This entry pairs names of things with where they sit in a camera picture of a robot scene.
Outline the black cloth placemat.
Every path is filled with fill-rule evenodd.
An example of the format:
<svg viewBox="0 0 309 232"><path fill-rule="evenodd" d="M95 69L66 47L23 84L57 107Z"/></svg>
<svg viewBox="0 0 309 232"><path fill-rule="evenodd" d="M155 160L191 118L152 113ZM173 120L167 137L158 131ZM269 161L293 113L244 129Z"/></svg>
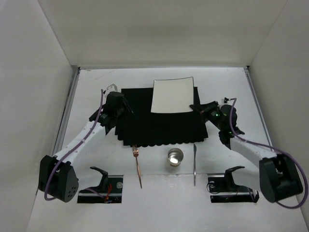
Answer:
<svg viewBox="0 0 309 232"><path fill-rule="evenodd" d="M152 88L123 88L121 93L133 110L117 120L115 135L124 146L188 144L208 138L206 124L198 112L152 113Z"/></svg>

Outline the square white plate black rim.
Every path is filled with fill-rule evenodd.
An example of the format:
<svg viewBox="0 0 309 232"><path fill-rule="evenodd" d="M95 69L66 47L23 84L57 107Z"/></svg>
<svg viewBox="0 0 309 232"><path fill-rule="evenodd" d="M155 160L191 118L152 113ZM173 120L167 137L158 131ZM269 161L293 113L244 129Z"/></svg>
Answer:
<svg viewBox="0 0 309 232"><path fill-rule="evenodd" d="M154 80L151 113L188 113L194 103L194 78Z"/></svg>

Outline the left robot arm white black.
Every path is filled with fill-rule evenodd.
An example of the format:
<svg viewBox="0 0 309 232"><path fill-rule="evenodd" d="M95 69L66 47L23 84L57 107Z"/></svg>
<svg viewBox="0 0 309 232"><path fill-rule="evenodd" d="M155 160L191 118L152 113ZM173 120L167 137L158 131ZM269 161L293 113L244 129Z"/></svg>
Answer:
<svg viewBox="0 0 309 232"><path fill-rule="evenodd" d="M62 150L46 155L40 162L38 189L46 201L71 201L81 190L98 194L109 189L108 172L96 166L80 170L83 157L90 153L96 139L103 139L125 113L132 113L123 93L101 91L99 109L89 118L81 132Z"/></svg>

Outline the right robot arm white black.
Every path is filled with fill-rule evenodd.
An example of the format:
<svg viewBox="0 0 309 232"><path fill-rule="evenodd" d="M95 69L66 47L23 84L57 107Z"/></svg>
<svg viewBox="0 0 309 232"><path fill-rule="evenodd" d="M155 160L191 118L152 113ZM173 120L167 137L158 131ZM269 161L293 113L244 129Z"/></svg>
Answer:
<svg viewBox="0 0 309 232"><path fill-rule="evenodd" d="M237 127L237 111L234 104L212 101L207 104L191 104L204 123L211 122L219 130L219 139L228 149L241 154L257 168L257 172L236 166L225 171L229 189L245 186L259 191L270 203L287 209L300 208L309 195L309 185L301 165L287 152L270 145L257 143L245 137Z"/></svg>

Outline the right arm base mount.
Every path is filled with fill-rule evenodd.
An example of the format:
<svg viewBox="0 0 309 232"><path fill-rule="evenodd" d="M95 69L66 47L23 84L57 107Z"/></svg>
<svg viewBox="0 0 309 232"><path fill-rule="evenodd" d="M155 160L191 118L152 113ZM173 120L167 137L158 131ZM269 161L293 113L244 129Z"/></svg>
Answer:
<svg viewBox="0 0 309 232"><path fill-rule="evenodd" d="M211 203L257 203L259 192L247 186L235 183L232 174L235 171L245 169L244 166L236 166L227 169L223 174L208 175L207 191L210 194Z"/></svg>

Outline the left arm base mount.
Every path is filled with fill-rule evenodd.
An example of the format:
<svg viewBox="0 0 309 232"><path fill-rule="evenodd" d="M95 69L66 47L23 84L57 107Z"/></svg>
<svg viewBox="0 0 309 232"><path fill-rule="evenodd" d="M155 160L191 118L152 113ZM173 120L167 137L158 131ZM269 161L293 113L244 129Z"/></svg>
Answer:
<svg viewBox="0 0 309 232"><path fill-rule="evenodd" d="M109 175L95 166L90 169L96 174L98 184L87 186L78 193L77 203L81 204L113 204L122 202L122 192L124 184L123 175Z"/></svg>

